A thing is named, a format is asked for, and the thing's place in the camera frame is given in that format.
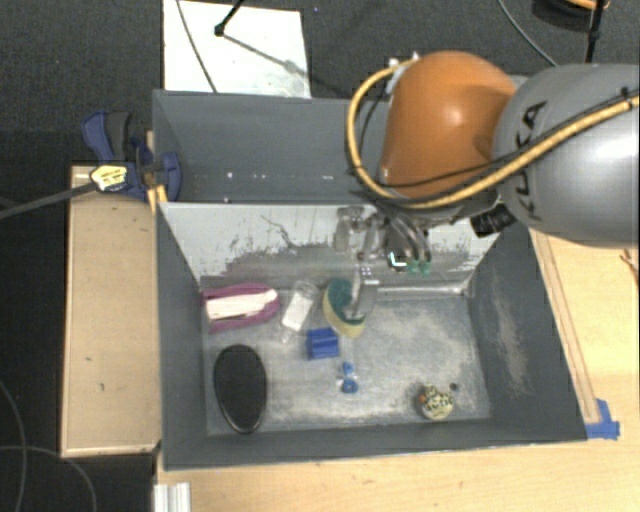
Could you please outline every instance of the pink object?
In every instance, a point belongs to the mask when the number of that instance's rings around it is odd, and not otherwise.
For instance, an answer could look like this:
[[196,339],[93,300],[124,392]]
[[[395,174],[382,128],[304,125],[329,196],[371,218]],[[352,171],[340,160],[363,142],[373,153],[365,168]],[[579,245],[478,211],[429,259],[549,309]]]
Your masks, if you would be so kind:
[[[242,283],[224,288],[209,288],[202,290],[202,305],[205,306],[207,301],[213,299],[221,299],[224,297],[234,297],[240,295],[256,295],[271,290],[270,286],[262,283]],[[260,324],[273,318],[280,309],[280,299],[276,298],[265,306],[258,313],[237,318],[229,318],[222,320],[213,320],[209,323],[209,333],[226,331],[229,329],[238,329],[250,325]]]

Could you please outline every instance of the small blue object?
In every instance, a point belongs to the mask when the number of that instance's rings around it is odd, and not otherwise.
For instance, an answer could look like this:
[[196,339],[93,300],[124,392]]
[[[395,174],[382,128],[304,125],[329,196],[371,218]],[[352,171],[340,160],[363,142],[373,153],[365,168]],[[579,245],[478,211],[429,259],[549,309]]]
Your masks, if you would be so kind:
[[309,359],[338,356],[340,354],[338,336],[333,329],[326,327],[307,331],[307,354]]
[[340,387],[343,393],[357,393],[358,389],[360,389],[358,383],[353,379],[344,379]]
[[620,437],[620,422],[611,420],[609,406],[606,401],[596,398],[596,402],[598,403],[602,420],[600,423],[585,425],[587,437],[589,439],[611,439],[617,441],[618,437]]
[[355,372],[355,368],[353,367],[352,363],[349,363],[347,361],[342,363],[342,373],[345,377],[350,377],[351,375],[353,375],[353,372]]

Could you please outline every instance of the blue tape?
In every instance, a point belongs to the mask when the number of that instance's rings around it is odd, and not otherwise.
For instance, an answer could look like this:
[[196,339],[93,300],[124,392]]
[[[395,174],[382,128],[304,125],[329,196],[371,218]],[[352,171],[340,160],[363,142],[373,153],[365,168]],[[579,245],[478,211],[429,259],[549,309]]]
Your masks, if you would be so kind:
[[596,398],[596,402],[602,419],[600,423],[585,425],[587,437],[589,439],[611,439],[617,441],[618,437],[620,437],[620,422],[612,421],[606,401]]

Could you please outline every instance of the black cable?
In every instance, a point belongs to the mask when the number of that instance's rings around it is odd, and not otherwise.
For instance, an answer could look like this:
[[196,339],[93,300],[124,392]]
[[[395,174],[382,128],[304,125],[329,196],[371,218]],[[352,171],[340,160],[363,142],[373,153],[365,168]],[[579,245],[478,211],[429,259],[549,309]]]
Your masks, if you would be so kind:
[[[96,490],[93,487],[93,483],[91,482],[89,475],[87,475],[86,471],[82,469],[77,462],[74,462],[71,459],[63,459],[56,452],[54,452],[53,450],[48,450],[47,448],[40,448],[39,446],[30,446],[30,445],[26,445],[24,448],[27,451],[49,455],[50,457],[53,457],[58,461],[64,462],[65,464],[69,464],[73,469],[75,469],[87,484],[87,488],[89,489],[89,493],[91,494],[91,510],[93,512],[98,512],[98,498],[96,496]],[[22,449],[23,449],[22,446],[0,446],[0,452],[17,451]]]
[[198,51],[198,48],[196,48],[196,43],[194,42],[193,37],[191,36],[191,31],[187,26],[187,20],[184,17],[184,12],[182,12],[182,6],[180,5],[180,0],[176,0],[176,5],[178,6],[178,13],[180,14],[180,20],[182,20],[182,26],[184,27],[184,31],[187,34],[189,43],[191,43],[191,48],[193,49],[193,53],[195,54],[196,59],[198,59],[198,63],[200,64],[200,67],[202,68],[202,72],[204,73],[204,76],[206,77],[207,82],[209,82],[209,87],[211,87],[211,92],[218,92],[218,90],[216,89],[216,86],[213,85],[213,80],[211,80],[211,77],[209,76],[209,72],[207,71],[207,68],[205,67],[204,62],[202,60],[202,57],[200,56],[200,52]]
[[504,13],[504,15],[507,17],[511,25],[513,25],[513,28],[515,28],[518,31],[518,33],[524,38],[524,40],[527,43],[529,43],[529,46],[531,46],[531,48],[533,48],[538,53],[538,55],[540,55],[549,64],[551,64],[554,67],[557,67],[558,63],[555,60],[553,60],[549,55],[547,55],[547,53],[542,48],[540,48],[540,46],[538,46],[538,44],[533,39],[531,39],[531,37],[527,35],[524,29],[520,26],[520,24],[508,11],[507,6],[504,5],[503,0],[496,0],[496,1],[498,2],[500,9]]
[[16,499],[16,507],[15,511],[20,512],[22,508],[22,500],[24,498],[24,488],[27,483],[27,436],[24,433],[24,423],[22,422],[22,417],[20,416],[20,411],[18,410],[18,406],[16,405],[15,400],[11,397],[11,393],[4,385],[4,382],[0,380],[0,390],[2,390],[2,394],[7,400],[9,407],[13,411],[13,415],[16,418],[16,424],[18,425],[18,433],[20,435],[20,446],[17,449],[22,450],[22,473],[20,475],[20,487],[18,489],[18,498]]
[[64,192],[58,192],[57,194],[53,194],[47,197],[42,197],[40,199],[36,199],[35,201],[31,201],[29,203],[20,204],[18,206],[13,206],[6,210],[2,210],[0,211],[0,220],[6,219],[8,217],[13,217],[14,215],[18,215],[20,213],[29,212],[31,210],[35,210],[36,208],[41,208],[42,206],[46,206],[48,204],[54,204],[60,201],[66,201],[73,197],[87,194],[88,192],[94,192],[95,190],[96,190],[96,186],[94,183],[85,183],[84,185],[80,185],[79,187],[74,187],[70,190],[65,190]]
[[587,36],[587,54],[584,58],[586,64],[593,61],[596,42],[600,39],[600,22],[602,21],[602,13],[604,12],[604,4],[606,1],[607,0],[596,0],[596,8],[591,13],[591,24],[589,25],[589,35]]
[[371,118],[373,117],[374,111],[376,110],[376,108],[378,108],[378,105],[380,104],[380,102],[382,101],[382,98],[384,97],[386,88],[387,88],[387,80],[382,82],[380,93],[376,96],[376,99],[374,100],[373,105],[371,105],[369,112],[367,112],[367,116],[364,118],[364,123],[362,125],[362,132],[360,132],[360,143],[358,144],[358,151],[360,151],[360,153],[362,153],[362,148],[364,147],[364,136],[367,132],[367,128],[369,127],[369,123],[371,122]]
[[245,0],[236,0],[236,3],[233,5],[229,13],[220,23],[215,26],[215,28],[213,29],[213,33],[217,37],[222,37],[224,35],[224,29],[226,28],[227,23],[229,23],[229,21],[231,21],[231,18],[235,16],[236,12],[238,12],[238,9],[240,9],[240,6],[244,3],[244,1]]

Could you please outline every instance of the blue block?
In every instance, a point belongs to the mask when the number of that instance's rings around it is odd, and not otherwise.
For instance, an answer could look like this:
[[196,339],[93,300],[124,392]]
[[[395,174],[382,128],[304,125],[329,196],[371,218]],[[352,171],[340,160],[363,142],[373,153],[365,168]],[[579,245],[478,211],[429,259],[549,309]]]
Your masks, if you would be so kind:
[[307,331],[307,354],[309,359],[324,359],[340,354],[338,336],[333,329],[326,327]]

